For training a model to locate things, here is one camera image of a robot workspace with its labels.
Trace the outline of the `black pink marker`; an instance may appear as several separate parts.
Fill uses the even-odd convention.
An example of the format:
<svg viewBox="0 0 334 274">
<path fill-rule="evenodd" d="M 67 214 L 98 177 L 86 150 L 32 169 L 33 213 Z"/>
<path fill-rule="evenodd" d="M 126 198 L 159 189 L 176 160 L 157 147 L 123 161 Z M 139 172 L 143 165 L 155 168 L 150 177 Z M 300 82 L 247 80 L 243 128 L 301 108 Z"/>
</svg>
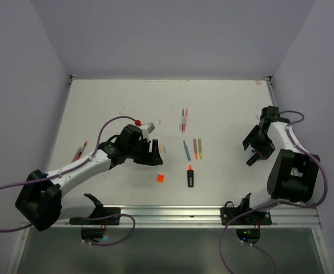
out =
<svg viewBox="0 0 334 274">
<path fill-rule="evenodd" d="M 257 162 L 260 159 L 260 154 L 253 154 L 246 162 L 248 166 L 252 166 L 255 162 Z"/>
</svg>

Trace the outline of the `bright orange marker cap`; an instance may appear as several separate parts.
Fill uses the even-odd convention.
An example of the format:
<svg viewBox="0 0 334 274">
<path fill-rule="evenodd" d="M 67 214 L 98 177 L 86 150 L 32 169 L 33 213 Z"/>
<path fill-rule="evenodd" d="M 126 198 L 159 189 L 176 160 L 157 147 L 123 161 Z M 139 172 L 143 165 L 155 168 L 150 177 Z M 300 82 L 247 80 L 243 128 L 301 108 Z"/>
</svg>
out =
<svg viewBox="0 0 334 274">
<path fill-rule="evenodd" d="M 163 183 L 164 182 L 164 174 L 158 174 L 156 181 L 158 183 Z"/>
</svg>

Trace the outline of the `light blue highlighter pen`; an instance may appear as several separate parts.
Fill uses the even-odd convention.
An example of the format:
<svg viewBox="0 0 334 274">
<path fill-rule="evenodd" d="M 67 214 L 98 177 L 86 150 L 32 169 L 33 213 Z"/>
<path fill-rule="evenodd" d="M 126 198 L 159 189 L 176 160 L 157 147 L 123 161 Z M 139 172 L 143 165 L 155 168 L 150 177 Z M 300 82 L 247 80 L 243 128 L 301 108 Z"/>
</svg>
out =
<svg viewBox="0 0 334 274">
<path fill-rule="evenodd" d="M 184 146 L 184 150 L 185 150 L 185 153 L 186 153 L 187 160 L 191 161 L 191 156 L 190 156 L 190 153 L 189 153 L 189 149 L 188 149 L 188 146 L 187 146 L 187 143 L 186 143 L 185 140 L 183 141 L 183 146 Z"/>
</svg>

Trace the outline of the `orange highlighter pen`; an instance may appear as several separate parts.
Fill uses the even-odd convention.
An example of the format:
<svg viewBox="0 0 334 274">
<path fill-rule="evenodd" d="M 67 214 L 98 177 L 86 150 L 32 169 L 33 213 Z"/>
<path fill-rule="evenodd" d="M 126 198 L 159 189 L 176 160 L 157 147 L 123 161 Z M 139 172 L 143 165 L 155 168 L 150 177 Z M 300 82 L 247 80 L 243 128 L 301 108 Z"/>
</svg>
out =
<svg viewBox="0 0 334 274">
<path fill-rule="evenodd" d="M 198 153 L 198 146 L 197 146 L 197 140 L 196 140 L 196 138 L 193 138 L 193 146 L 194 146 L 195 159 L 198 159 L 199 153 Z"/>
</svg>

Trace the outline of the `black orange marker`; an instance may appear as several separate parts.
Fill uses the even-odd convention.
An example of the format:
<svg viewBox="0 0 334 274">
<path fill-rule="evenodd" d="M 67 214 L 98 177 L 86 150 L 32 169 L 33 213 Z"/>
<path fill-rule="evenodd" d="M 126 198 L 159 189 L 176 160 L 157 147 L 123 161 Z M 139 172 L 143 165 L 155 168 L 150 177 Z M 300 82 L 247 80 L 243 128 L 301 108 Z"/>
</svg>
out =
<svg viewBox="0 0 334 274">
<path fill-rule="evenodd" d="M 192 165 L 189 165 L 187 170 L 187 185 L 191 188 L 194 186 L 194 170 Z"/>
</svg>

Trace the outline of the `yellow highlighter pen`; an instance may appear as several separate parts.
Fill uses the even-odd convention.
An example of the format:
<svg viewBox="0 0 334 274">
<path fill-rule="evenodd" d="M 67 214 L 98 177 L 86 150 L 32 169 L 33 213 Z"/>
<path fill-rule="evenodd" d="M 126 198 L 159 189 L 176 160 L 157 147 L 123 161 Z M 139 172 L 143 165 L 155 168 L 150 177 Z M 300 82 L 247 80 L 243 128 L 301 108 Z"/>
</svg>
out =
<svg viewBox="0 0 334 274">
<path fill-rule="evenodd" d="M 203 157 L 203 152 L 202 152 L 202 139 L 198 139 L 198 153 L 199 153 L 199 158 L 202 159 Z"/>
</svg>

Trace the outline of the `thin black white pen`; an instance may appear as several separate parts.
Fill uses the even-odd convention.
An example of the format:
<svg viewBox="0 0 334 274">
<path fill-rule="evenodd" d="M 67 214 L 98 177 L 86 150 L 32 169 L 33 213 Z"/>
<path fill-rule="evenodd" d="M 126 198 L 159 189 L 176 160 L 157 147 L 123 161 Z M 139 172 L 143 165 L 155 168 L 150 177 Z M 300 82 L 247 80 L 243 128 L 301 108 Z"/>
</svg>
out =
<svg viewBox="0 0 334 274">
<path fill-rule="evenodd" d="M 184 108 L 182 109 L 182 117 L 181 117 L 181 132 L 184 132 Z"/>
</svg>

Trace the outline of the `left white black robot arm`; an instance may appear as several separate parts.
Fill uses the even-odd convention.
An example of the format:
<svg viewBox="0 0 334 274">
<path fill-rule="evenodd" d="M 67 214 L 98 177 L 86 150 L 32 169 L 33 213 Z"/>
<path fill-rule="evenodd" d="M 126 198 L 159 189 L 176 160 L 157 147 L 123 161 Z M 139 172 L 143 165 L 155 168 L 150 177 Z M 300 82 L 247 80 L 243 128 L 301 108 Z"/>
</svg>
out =
<svg viewBox="0 0 334 274">
<path fill-rule="evenodd" d="M 15 207 L 38 230 L 50 228 L 56 221 L 70 219 L 72 224 L 101 223 L 107 216 L 103 204 L 92 194 L 70 198 L 67 194 L 90 178 L 123 164 L 159 166 L 163 160 L 158 140 L 149 140 L 155 126 L 129 124 L 116 136 L 97 145 L 94 152 L 48 173 L 32 172 L 23 186 Z"/>
</svg>

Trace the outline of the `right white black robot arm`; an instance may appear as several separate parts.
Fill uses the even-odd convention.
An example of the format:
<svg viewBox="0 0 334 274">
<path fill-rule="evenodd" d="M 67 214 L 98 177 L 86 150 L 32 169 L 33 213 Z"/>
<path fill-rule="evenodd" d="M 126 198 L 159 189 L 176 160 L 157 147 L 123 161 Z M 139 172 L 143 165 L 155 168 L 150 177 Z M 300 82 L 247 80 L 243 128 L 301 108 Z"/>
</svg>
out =
<svg viewBox="0 0 334 274">
<path fill-rule="evenodd" d="M 267 204 L 306 206 L 312 199 L 320 158 L 301 146 L 292 125 L 292 121 L 280 115 L 278 107 L 268 106 L 262 109 L 259 123 L 243 140 L 245 150 L 254 150 L 246 162 L 248 166 L 273 156 L 275 161 L 267 186 L 242 198 L 238 210 L 241 222 L 253 223 Z"/>
</svg>

